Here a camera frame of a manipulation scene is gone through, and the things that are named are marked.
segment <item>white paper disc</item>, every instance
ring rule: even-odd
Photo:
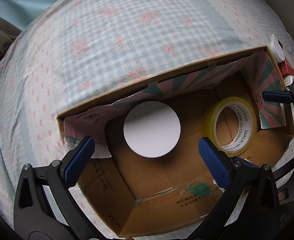
[[[128,113],[124,136],[135,153],[148,158],[160,157],[177,144],[180,121],[169,106],[158,101],[147,101]]]

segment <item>teal stripe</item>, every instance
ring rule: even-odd
[[[116,107],[116,108],[123,108],[123,107],[131,106],[131,105],[134,105],[134,104],[137,104],[137,103],[138,103],[138,101],[128,101],[128,102],[114,104],[113,106]]]
[[[147,94],[156,95],[156,96],[159,96],[159,97],[164,96],[164,93],[156,85],[152,85],[150,87],[147,87],[144,90],[144,92],[147,93]]]
[[[259,64],[259,55],[256,55],[253,59],[253,77],[252,80],[253,82],[256,80],[257,76],[257,69],[258,69],[258,64]]]
[[[201,89],[211,89],[214,88],[218,83],[211,83],[209,85],[206,85],[204,87],[202,87]]]
[[[269,85],[268,87],[266,87],[264,89],[264,91],[275,91],[275,90],[281,90],[281,84],[279,80],[276,80],[274,83],[272,83],[271,85]]]
[[[280,104],[279,103],[267,102],[267,101],[265,101],[265,103],[268,104],[268,105],[277,106],[277,107],[280,108]]]
[[[267,62],[266,68],[265,68],[262,76],[260,77],[260,80],[258,82],[258,86],[260,86],[266,80],[266,78],[270,75],[270,73],[273,70],[274,70],[274,66],[272,65],[271,61],[269,60]]]
[[[185,82],[188,75],[183,75],[173,79],[173,92],[179,90]]]
[[[274,112],[272,112],[271,110],[269,110],[268,108],[264,107],[264,110],[270,114],[279,124],[283,125],[283,121],[282,121],[282,118],[275,114]]]
[[[206,68],[206,69],[202,70],[202,71],[198,74],[198,76],[196,76],[196,77],[194,78],[194,80],[191,81],[190,84],[189,84],[188,86],[186,86],[186,88],[191,87],[191,86],[192,86],[193,84],[195,84],[199,79],[201,79],[203,76],[205,76],[208,72],[209,72],[209,68]]]
[[[259,113],[259,117],[260,117],[260,121],[262,123],[261,128],[263,128],[263,129],[270,128],[269,123],[267,122],[265,116],[262,113]]]
[[[228,71],[230,70],[231,67],[232,67],[232,65],[230,65],[230,66],[228,66],[228,67],[226,67],[226,68],[224,68],[224,69],[218,71],[215,75],[210,76],[209,78],[207,78],[206,80],[204,80],[204,81],[202,81],[200,84],[198,84],[197,86],[199,86],[199,85],[201,85],[201,84],[204,84],[204,83],[206,83],[207,81],[209,81],[209,80],[211,80],[211,79],[213,79],[213,78],[215,78],[215,77],[217,77],[217,76],[220,76],[220,75],[222,75],[222,74],[228,72]]]
[[[248,72],[247,72],[246,67],[243,67],[243,68],[241,69],[241,72],[243,73],[245,79],[246,79],[246,80],[249,80],[249,78],[248,78]]]

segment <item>tape roll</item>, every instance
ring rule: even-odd
[[[218,117],[225,107],[233,110],[238,118],[238,132],[231,143],[220,145],[216,135]],[[242,98],[229,97],[211,105],[205,111],[201,122],[201,135],[208,137],[228,157],[242,154],[250,145],[256,128],[256,115],[252,107]]]

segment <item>open cardboard box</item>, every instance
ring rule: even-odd
[[[129,148],[123,134],[126,113],[141,102],[137,100],[134,104],[128,103],[134,98],[129,96],[140,90],[146,90],[155,83],[161,87],[163,81],[178,78],[177,81],[182,75],[212,68],[213,65],[222,66],[234,61],[243,64],[244,57],[250,57],[254,53],[259,54],[261,51],[265,51],[270,58],[269,61],[267,57],[269,67],[272,63],[272,71],[278,78],[279,86],[284,88],[282,76],[272,53],[268,47],[259,47],[161,73],[88,101],[58,116],[60,132],[64,139],[72,138],[77,142],[84,135],[91,135],[98,141],[97,149],[102,147],[102,142],[108,146],[107,151],[111,158],[91,159],[79,179],[79,185],[100,218],[119,237],[148,236],[178,230],[203,220],[215,206],[222,195],[222,190],[215,184],[198,153],[198,141],[202,137],[200,133],[202,115],[206,108],[216,101],[237,96],[245,99],[255,110],[255,135],[248,149],[240,157],[257,165],[268,163],[270,166],[274,166],[282,157],[294,134],[291,107],[284,106],[285,122],[282,126],[279,116],[275,116],[268,109],[265,109],[265,112],[259,109],[264,108],[264,103],[259,98],[261,91],[257,92],[249,86],[248,71],[236,71],[232,75],[227,75],[223,81],[212,85],[214,88],[207,86],[202,90],[197,90],[197,87],[185,89],[181,93],[161,100],[177,113],[181,123],[180,139],[167,155],[160,158],[139,156]],[[263,53],[261,55],[257,64],[266,59]],[[260,75],[266,76],[270,72],[269,68]],[[125,99],[126,107],[122,108],[123,112],[120,111],[114,116],[110,113],[106,114],[106,120],[103,120],[104,114],[98,118],[92,114],[93,107],[109,104],[110,109],[115,106],[114,102],[126,97],[129,99]],[[157,99],[159,100],[157,95],[148,97],[148,100]],[[274,108],[276,111],[277,107],[279,106],[271,105],[271,109]],[[278,120],[278,125],[270,121],[273,119]],[[103,124],[103,136],[92,131],[99,122]],[[219,142],[222,145],[228,144],[235,138],[237,130],[238,120],[235,113],[225,108],[217,121],[216,132]]]

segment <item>printed number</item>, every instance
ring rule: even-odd
[[[114,216],[113,216],[112,214],[110,214],[109,218],[110,218],[111,221],[115,222],[115,225],[116,225],[117,227],[120,227],[120,223],[117,222],[117,221],[115,221],[115,218],[114,218]]]

